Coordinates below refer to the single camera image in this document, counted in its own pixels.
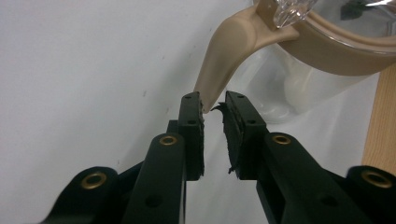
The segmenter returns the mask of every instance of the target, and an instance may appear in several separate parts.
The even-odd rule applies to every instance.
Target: mounting hole
[[[164,146],[172,146],[174,143],[177,142],[177,139],[174,136],[165,136],[160,139],[161,145]]]
[[[102,172],[96,172],[90,175],[87,175],[82,179],[81,186],[84,189],[96,189],[102,186],[107,180],[107,176]]]
[[[151,207],[151,208],[158,207],[163,203],[163,197],[157,194],[149,195],[146,198],[145,203],[147,207]]]
[[[291,140],[284,135],[275,135],[273,140],[280,145],[288,145],[291,143]]]
[[[324,205],[330,206],[330,207],[336,207],[338,206],[337,200],[329,194],[320,194],[318,196],[318,199],[320,200],[321,203]]]
[[[389,179],[375,171],[365,170],[361,172],[361,177],[368,183],[381,189],[389,189],[392,187],[392,182]]]

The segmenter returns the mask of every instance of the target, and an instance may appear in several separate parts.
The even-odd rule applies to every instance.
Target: screw hole
[[[146,198],[146,206],[150,208],[158,207],[163,203],[163,197],[161,195],[149,195]]]
[[[368,183],[382,189],[389,189],[390,187],[392,187],[392,182],[390,180],[388,180],[380,173],[374,171],[365,170],[361,172],[361,177]]]
[[[273,137],[273,140],[280,145],[288,145],[291,143],[291,140],[283,135],[276,135]]]
[[[107,180],[107,176],[102,172],[92,173],[82,179],[81,186],[84,189],[96,189],[102,186]]]
[[[165,136],[160,139],[160,143],[164,146],[172,146],[177,142],[177,139],[174,136]]]

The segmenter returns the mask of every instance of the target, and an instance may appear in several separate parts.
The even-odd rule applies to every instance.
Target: tan plastic pitcher
[[[319,71],[345,77],[371,75],[396,62],[394,30],[388,34],[370,36],[371,33],[381,32],[368,30],[363,31],[365,34],[359,33],[354,30],[356,24],[353,23],[365,19],[368,12],[373,14],[378,11],[387,14],[386,16],[393,20],[392,10],[395,5],[390,5],[391,1],[367,0],[365,5],[358,6],[357,2],[362,1],[319,0],[317,5],[322,8],[320,15],[314,8],[304,20],[278,28],[274,16],[279,1],[281,0],[260,0],[253,7],[225,20],[214,33],[194,88],[201,93],[204,113],[207,113],[217,101],[238,66],[257,50],[273,44],[278,44],[282,48],[276,51],[283,54],[283,58],[291,57],[296,62],[302,62]],[[332,13],[326,15],[326,7],[341,8],[341,17],[351,23],[351,28],[342,27],[343,24],[334,24]],[[353,7],[359,7],[361,12],[356,15]],[[388,28],[396,27],[392,22],[387,23]],[[361,23],[363,27],[367,24],[364,21]]]

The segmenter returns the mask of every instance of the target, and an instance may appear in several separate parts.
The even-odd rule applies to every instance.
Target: beige kettle
[[[214,33],[194,88],[201,93],[204,113],[247,57],[275,43],[299,61],[341,76],[371,75],[396,62],[396,35],[355,34],[315,11],[291,26],[277,28],[276,8],[276,0],[260,0],[225,20]]]

